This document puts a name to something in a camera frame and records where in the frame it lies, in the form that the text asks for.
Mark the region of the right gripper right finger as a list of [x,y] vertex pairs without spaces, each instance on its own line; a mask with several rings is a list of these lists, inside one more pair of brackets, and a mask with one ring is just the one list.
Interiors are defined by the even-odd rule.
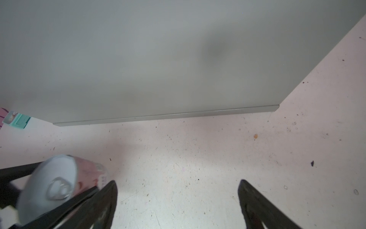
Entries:
[[238,197],[241,211],[248,229],[300,228],[244,179],[240,181]]

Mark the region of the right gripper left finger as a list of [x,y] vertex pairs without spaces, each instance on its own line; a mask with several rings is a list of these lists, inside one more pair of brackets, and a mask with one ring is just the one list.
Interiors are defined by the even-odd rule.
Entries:
[[118,188],[114,180],[99,190],[70,217],[61,229],[110,229],[117,205]]

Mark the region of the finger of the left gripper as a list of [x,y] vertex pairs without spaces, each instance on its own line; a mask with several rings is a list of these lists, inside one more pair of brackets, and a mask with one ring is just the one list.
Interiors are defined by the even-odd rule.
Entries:
[[10,226],[10,229],[54,229],[59,225],[68,215],[78,209],[84,202],[94,196],[99,189],[93,187],[60,205],[52,211],[49,211],[30,223],[22,226],[15,223]]
[[13,180],[31,175],[33,171],[41,164],[42,162],[27,164],[17,167],[5,168],[0,170],[1,183],[9,183]]

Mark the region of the white can red label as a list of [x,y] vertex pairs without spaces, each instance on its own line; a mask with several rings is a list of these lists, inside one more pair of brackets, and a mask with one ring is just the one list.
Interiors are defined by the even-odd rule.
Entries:
[[109,181],[100,163],[70,155],[53,156],[32,172],[18,198],[20,224],[30,223],[95,186],[102,189]]

